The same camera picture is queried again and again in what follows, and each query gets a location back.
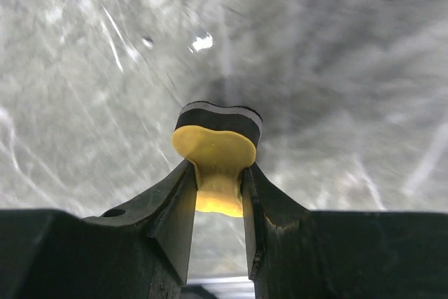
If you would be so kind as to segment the aluminium front rail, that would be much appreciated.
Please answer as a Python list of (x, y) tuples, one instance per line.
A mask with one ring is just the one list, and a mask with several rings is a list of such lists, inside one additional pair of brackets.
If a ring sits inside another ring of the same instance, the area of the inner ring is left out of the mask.
[(181, 289), (180, 299), (255, 299), (253, 282), (245, 276), (189, 279)]

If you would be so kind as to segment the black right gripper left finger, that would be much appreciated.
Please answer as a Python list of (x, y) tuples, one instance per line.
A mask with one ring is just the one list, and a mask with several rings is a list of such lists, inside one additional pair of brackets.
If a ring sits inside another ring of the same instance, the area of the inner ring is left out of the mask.
[(2, 298), (178, 298), (186, 283), (195, 170), (166, 178), (101, 216), (1, 212)]

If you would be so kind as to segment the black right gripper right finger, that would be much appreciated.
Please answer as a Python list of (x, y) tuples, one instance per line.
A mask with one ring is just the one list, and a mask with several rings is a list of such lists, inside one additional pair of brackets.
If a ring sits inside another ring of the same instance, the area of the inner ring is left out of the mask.
[(253, 165), (241, 193), (257, 298), (446, 298), (447, 215), (318, 211)]

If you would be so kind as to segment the yellow bone-shaped eraser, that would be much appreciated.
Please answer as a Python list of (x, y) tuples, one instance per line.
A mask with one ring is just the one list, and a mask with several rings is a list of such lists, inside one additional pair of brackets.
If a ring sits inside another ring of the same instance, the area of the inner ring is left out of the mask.
[(242, 172), (256, 161), (262, 132), (262, 117), (247, 106), (196, 101), (181, 109), (171, 143), (194, 167), (197, 211), (243, 216)]

